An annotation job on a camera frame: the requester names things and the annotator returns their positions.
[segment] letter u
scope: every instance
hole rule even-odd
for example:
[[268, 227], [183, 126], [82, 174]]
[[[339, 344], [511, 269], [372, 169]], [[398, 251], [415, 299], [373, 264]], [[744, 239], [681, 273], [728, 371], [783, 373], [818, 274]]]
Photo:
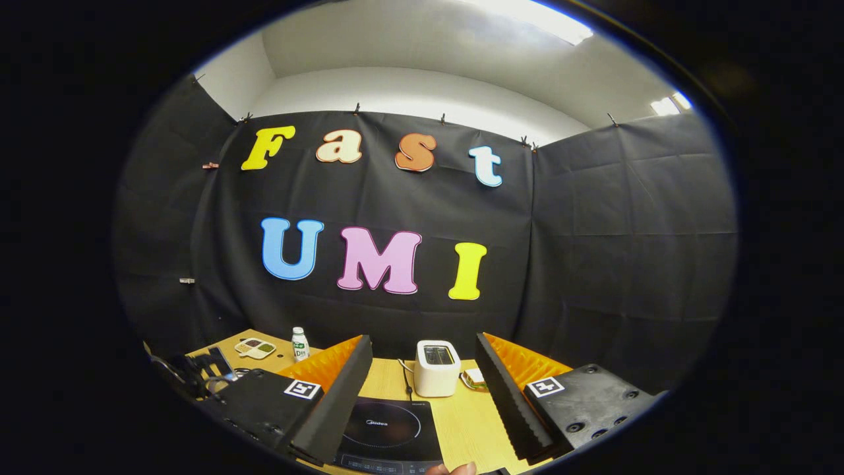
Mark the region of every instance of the letter u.
[[325, 229], [325, 225], [314, 220], [299, 221], [296, 227], [302, 231], [302, 249], [299, 262], [294, 265], [284, 262], [282, 257], [284, 232], [290, 227], [290, 221], [264, 218], [261, 227], [264, 230], [263, 263], [270, 274], [286, 281], [298, 281], [313, 272], [317, 262], [317, 234]]

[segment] black fabric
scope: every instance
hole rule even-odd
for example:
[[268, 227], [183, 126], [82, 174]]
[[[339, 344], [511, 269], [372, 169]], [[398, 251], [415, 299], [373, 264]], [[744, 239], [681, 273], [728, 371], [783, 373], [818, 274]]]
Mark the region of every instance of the black fabric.
[[[262, 128], [294, 126], [279, 152], [261, 170], [241, 170]], [[338, 129], [361, 133], [362, 157], [352, 163], [316, 158], [323, 136]], [[426, 172], [397, 168], [394, 160], [406, 134], [436, 138], [435, 165]], [[504, 178], [491, 188], [475, 177], [469, 149], [489, 146], [501, 157]], [[305, 328], [314, 347], [329, 347], [361, 333], [371, 335], [381, 358], [412, 358], [422, 339], [450, 341], [462, 358], [474, 354], [473, 336], [488, 331], [513, 336], [525, 285], [530, 244], [533, 170], [531, 152], [496, 134], [439, 121], [394, 114], [301, 112], [257, 117], [238, 126], [223, 151], [220, 169], [203, 195], [192, 239], [197, 298], [203, 312], [223, 320], [290, 338]], [[318, 220], [325, 229], [316, 244], [310, 275], [286, 281], [262, 263], [267, 217], [290, 222], [284, 234], [285, 262], [300, 259], [296, 224]], [[345, 227], [371, 231], [378, 250], [396, 232], [416, 232], [414, 281], [419, 290], [398, 295], [365, 284], [338, 287], [346, 255]], [[479, 271], [477, 300], [452, 300], [460, 242], [487, 248]]]
[[539, 148], [528, 284], [515, 342], [600, 364], [651, 393], [701, 354], [733, 279], [723, 155], [691, 114]]
[[115, 277], [128, 318], [164, 357], [190, 352], [243, 327], [197, 312], [190, 236], [209, 170], [235, 123], [193, 77], [174, 85], [151, 111], [117, 185]]

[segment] finger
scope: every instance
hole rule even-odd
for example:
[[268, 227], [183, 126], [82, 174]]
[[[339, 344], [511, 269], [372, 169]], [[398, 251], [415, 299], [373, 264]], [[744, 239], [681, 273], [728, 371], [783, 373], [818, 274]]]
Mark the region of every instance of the finger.
[[475, 466], [474, 462], [471, 461], [466, 465], [461, 465], [460, 467], [452, 470], [452, 475], [475, 475], [477, 471], [478, 468]]
[[448, 475], [448, 469], [445, 465], [440, 464], [425, 470], [425, 475]]

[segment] water bottle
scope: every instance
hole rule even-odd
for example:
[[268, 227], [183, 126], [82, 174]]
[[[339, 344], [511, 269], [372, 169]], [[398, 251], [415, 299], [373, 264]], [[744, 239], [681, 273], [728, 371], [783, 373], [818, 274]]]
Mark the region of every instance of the water bottle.
[[293, 327], [293, 359], [298, 363], [305, 358], [310, 357], [311, 347], [308, 346], [308, 339], [305, 338], [305, 331], [302, 327]]

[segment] pink letter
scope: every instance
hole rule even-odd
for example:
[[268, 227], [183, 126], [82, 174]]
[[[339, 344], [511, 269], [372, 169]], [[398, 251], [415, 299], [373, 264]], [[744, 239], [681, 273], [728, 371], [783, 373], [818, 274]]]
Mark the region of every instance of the pink letter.
[[392, 235], [383, 253], [378, 253], [372, 235], [365, 227], [347, 227], [340, 232], [346, 240], [346, 266], [343, 277], [337, 281], [340, 288], [359, 290], [364, 283], [358, 278], [358, 267], [364, 271], [371, 290], [378, 288], [381, 279], [390, 270], [390, 280], [384, 290], [390, 293], [416, 293], [414, 260], [416, 246], [422, 237], [415, 232], [400, 231]]

